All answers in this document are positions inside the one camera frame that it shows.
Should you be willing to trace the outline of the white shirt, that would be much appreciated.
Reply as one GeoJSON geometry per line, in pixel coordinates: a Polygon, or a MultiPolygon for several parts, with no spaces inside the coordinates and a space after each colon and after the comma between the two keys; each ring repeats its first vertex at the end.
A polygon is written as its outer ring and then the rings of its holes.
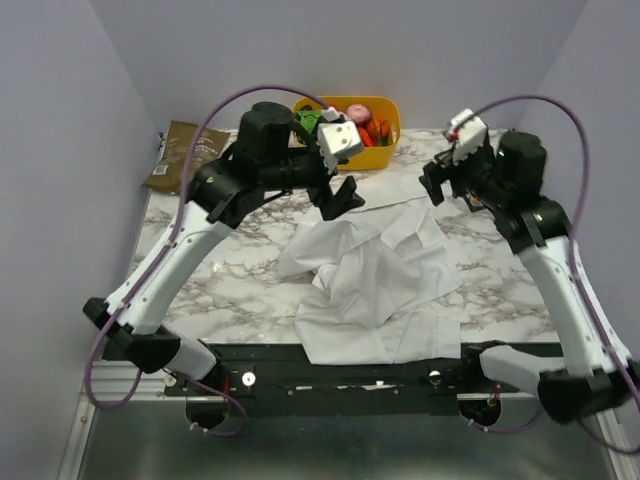
{"type": "Polygon", "coordinates": [[[456,319],[433,301],[461,285],[447,240],[416,177],[382,173],[359,181],[365,204],[336,220],[316,208],[301,218],[277,274],[312,273],[294,328],[314,365],[404,364],[461,355],[456,319]]]}

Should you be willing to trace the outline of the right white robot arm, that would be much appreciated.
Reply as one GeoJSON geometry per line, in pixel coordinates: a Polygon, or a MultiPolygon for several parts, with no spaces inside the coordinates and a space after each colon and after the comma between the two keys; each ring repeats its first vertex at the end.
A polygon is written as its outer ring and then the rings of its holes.
{"type": "Polygon", "coordinates": [[[617,408],[639,384],[639,363],[615,333],[570,244],[563,207],[540,192],[547,152],[540,139],[508,132],[498,146],[487,132],[470,144],[437,154],[419,178],[432,203],[444,200],[443,183],[456,197],[471,195],[494,224],[540,292],[557,332],[562,358],[541,358],[505,344],[486,344],[464,362],[460,379],[480,392],[494,381],[537,396],[559,424],[617,408]]]}

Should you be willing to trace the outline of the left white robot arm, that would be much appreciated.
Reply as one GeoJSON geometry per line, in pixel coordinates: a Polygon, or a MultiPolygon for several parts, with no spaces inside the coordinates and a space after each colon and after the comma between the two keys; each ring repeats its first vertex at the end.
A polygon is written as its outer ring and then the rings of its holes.
{"type": "Polygon", "coordinates": [[[356,124],[334,108],[306,131],[288,107],[254,104],[236,140],[195,172],[185,204],[144,260],[107,298],[89,299],[84,314],[142,372],[172,371],[197,393],[214,393],[222,380],[216,354],[163,324],[173,299],[246,216],[277,198],[304,190],[325,220],[362,206],[353,177],[337,191],[330,181],[363,149],[356,124]]]}

